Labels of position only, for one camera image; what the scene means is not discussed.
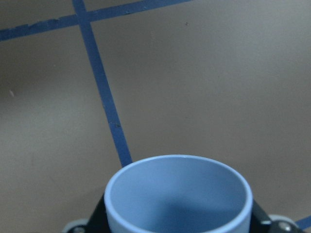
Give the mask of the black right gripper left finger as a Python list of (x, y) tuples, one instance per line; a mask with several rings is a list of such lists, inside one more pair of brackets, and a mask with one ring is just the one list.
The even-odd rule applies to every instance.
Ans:
[(62, 229), (63, 233), (108, 233), (109, 224), (107, 220), (104, 203), (104, 193), (97, 203), (90, 218), (81, 218), (68, 222)]

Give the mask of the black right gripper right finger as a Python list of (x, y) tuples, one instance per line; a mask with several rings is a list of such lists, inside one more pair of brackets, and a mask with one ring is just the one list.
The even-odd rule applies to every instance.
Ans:
[(281, 215), (268, 215), (262, 207), (253, 200), (250, 220), (250, 233), (303, 233), (293, 220)]

